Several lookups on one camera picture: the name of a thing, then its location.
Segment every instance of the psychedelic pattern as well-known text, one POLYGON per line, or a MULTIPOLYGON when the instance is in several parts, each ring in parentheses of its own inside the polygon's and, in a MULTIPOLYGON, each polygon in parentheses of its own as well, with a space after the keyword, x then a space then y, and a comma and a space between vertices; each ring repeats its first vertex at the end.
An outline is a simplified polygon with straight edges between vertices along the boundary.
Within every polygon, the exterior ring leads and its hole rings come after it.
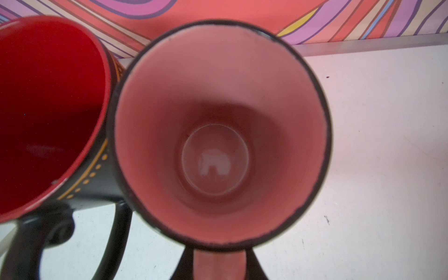
POLYGON ((84 25, 117 58, 208 18, 249 22, 289 44, 448 32, 447 0, 0 0, 0 24, 41 14, 84 25))

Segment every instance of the scratch mark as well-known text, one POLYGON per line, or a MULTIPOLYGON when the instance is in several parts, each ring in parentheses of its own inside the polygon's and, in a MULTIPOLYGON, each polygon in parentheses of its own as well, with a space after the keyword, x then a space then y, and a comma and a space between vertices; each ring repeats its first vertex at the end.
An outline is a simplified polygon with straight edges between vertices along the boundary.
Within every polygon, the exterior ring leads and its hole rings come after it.
POLYGON ((417 145, 415 145, 414 143, 412 143, 411 140, 409 140, 406 136, 403 135, 403 137, 404 137, 406 140, 408 140, 408 142, 409 142, 412 146, 416 147, 416 148, 417 148, 419 151, 421 151, 423 154, 429 156, 429 157, 432 158, 432 159, 435 159, 435 160, 438 160, 438 161, 441 161, 441 162, 446 162, 446 161, 444 161, 443 159, 436 158, 436 157, 434 157, 434 156, 432 156, 432 155, 426 153, 426 152, 425 152, 424 150, 422 150, 419 146, 417 146, 417 145))

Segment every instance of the empty mug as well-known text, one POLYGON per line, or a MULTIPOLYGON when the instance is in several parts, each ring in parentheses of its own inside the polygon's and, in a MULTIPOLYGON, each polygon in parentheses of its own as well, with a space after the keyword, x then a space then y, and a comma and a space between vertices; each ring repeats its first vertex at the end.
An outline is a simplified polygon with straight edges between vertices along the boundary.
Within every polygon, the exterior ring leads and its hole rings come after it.
POLYGON ((116 204, 94 279, 112 279, 132 211, 108 158, 105 118, 121 66, 86 28, 60 17, 0 26, 0 223, 17 233, 0 278, 38 279, 45 246, 68 240, 72 212, 116 204))
POLYGON ((265 279, 252 247, 304 213, 332 146, 305 61, 273 34, 223 20, 147 46, 112 94, 107 132, 126 201, 187 246, 172 279, 218 279, 207 254, 232 279, 265 279))

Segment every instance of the table surface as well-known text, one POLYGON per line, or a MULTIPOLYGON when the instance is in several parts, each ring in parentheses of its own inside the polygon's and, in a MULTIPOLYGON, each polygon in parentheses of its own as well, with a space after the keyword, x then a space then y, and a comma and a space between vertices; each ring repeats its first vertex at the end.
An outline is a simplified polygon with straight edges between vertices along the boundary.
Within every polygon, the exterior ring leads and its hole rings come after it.
MULTIPOLYGON (((306 57, 334 126, 321 192, 255 249, 271 280, 448 279, 448 45, 306 57)), ((78 211, 42 279, 90 279, 114 206, 78 211)), ((0 238, 11 229, 0 226, 0 238)), ((183 246, 134 214, 115 279, 169 279, 183 246)))

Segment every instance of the mug rim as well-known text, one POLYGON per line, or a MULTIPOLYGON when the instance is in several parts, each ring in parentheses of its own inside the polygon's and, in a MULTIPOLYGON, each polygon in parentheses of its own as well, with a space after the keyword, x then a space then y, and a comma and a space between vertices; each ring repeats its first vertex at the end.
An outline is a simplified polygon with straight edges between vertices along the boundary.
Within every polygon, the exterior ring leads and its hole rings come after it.
POLYGON ((0 223, 7 222, 9 220, 17 219, 21 217, 22 215, 38 208, 42 202, 50 197, 54 192, 56 192, 59 188, 61 188, 65 182, 75 173, 75 171, 78 169, 79 166, 81 166, 84 159, 87 157, 90 149, 92 148, 95 139, 97 138, 101 127, 103 126, 103 123, 105 122, 106 115, 107 115, 107 109, 108 104, 110 100, 110 95, 112 91, 112 74, 111 74, 111 66, 110 61, 108 59, 108 51, 107 49, 102 45, 102 43, 95 37, 95 35, 90 32, 86 27, 82 26, 81 24, 74 22, 72 20, 69 20, 64 17, 57 17, 57 16, 47 16, 47 15, 36 15, 31 17, 20 17, 8 22, 5 22, 4 24, 1 24, 0 26, 5 27, 8 24, 14 23, 14 22, 28 22, 31 21, 30 24, 35 24, 39 22, 58 22, 61 24, 66 24, 71 27, 76 28, 77 30, 81 31, 86 37, 90 39, 90 41, 93 43, 95 48, 98 50, 99 55, 101 57, 101 60, 103 62, 104 67, 104 81, 105 81, 105 88, 104 88, 104 99, 103 104, 101 105, 101 111, 99 113, 98 119, 96 121, 95 127, 92 130, 92 133, 90 134, 89 140, 84 145, 81 152, 78 154, 76 159, 72 162, 72 164, 66 169, 66 171, 57 179, 57 183, 49 186, 45 189, 44 192, 42 192, 40 195, 36 196, 34 199, 30 200, 29 202, 25 203, 22 206, 19 206, 13 210, 10 210, 4 214, 0 214, 0 223))
POLYGON ((305 213, 305 211, 308 209, 310 204, 314 201, 314 198, 317 196, 319 190, 321 189, 323 180, 327 174, 328 166, 330 163, 330 157, 331 157, 331 149, 332 149, 332 122, 330 117, 330 110, 325 98, 325 95, 323 93, 322 87, 320 86, 314 72, 311 70, 311 68, 308 66, 308 64, 303 60, 303 58, 285 41, 283 41, 281 38, 275 36, 274 34, 249 23, 246 22, 240 22, 240 21, 234 21, 234 20, 226 20, 226 19, 210 19, 210 20, 200 20, 196 22, 191 22, 185 25, 181 25, 175 29, 172 29, 161 36, 157 37, 155 40, 151 41, 150 44, 148 44, 143 50, 139 52, 139 54, 132 60, 129 67, 126 69, 124 75, 122 76, 121 80, 115 87, 114 92, 111 95, 110 103, 109 103, 109 112, 108 117, 106 120, 106 131, 107 131, 107 138, 110 141, 109 146, 109 154, 111 156, 111 161, 113 162, 113 171, 114 176, 117 180, 117 183, 119 185, 119 188, 123 192, 124 198, 126 202, 135 210, 137 211, 140 216, 156 231, 162 233, 163 235, 182 243, 188 247, 192 247, 195 249, 200 250, 209 250, 209 251, 216 251, 216 252, 232 252, 232 251, 239 251, 239 250, 246 250, 249 248, 252 248, 254 246, 260 245, 278 235, 280 235, 282 232, 284 232, 286 229, 288 229, 291 225, 293 225, 298 219, 305 213), (288 50, 290 54, 294 56, 294 58, 301 64, 301 66, 305 69, 305 71, 308 74, 308 77, 310 78, 311 82, 314 85, 314 89, 317 92, 317 95, 320 100, 321 108, 323 109, 325 121, 327 124, 327 139, 326 139, 326 145, 325 145, 325 152, 324 152, 324 158, 322 161, 322 166, 320 168, 319 176, 317 177, 317 180, 313 186, 313 189, 311 193, 308 195, 305 203, 301 205, 299 208, 295 210, 295 212, 285 219, 281 225, 276 227, 275 229, 271 230, 268 233, 262 234, 259 237, 251 238, 242 240, 239 242, 234 243, 227 243, 227 244, 216 244, 216 243, 203 243, 198 240, 195 240, 193 238, 183 236, 181 234, 178 234, 171 230, 170 228, 166 227, 162 222, 160 222, 157 218, 155 218, 145 207, 144 205, 139 201, 136 194, 132 191, 131 187, 129 186, 126 178, 124 177, 124 174, 119 166, 118 158, 116 155, 116 149, 115 149, 115 115, 116 115, 116 109, 120 100, 120 95, 123 89, 124 84, 126 83, 129 74, 132 72, 135 65, 140 61, 140 59, 149 51, 151 50, 155 45, 157 45, 160 41, 164 40, 165 38, 188 28, 191 28, 193 26, 202 26, 202 25, 219 25, 219 26, 238 26, 245 29, 249 29, 252 32, 256 33, 262 33, 266 35, 269 39, 272 41, 281 44, 284 48, 288 50))

